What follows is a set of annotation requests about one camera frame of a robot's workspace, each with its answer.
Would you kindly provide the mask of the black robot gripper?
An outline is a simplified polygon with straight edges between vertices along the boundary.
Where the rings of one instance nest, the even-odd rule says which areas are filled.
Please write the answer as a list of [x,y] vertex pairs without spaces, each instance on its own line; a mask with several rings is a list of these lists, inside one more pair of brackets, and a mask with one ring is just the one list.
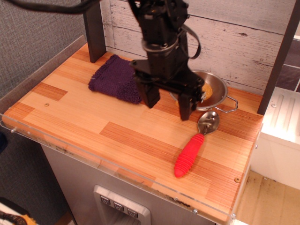
[[[148,59],[133,60],[137,90],[146,106],[153,108],[160,100],[159,90],[179,91],[193,81],[193,72],[188,67],[188,47],[177,44],[172,48],[150,49]],[[190,93],[181,93],[178,98],[182,121],[189,120],[197,108],[197,98]]]

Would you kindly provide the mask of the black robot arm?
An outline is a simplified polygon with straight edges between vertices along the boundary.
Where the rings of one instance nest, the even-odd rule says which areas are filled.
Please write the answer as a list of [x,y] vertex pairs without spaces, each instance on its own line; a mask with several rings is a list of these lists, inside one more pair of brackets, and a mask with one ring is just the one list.
[[197,35],[184,23],[188,4],[182,0],[130,0],[142,31],[145,60],[133,60],[134,78],[144,103],[152,108],[159,90],[177,94],[180,117],[188,120],[202,100],[204,80],[188,67],[187,34]]

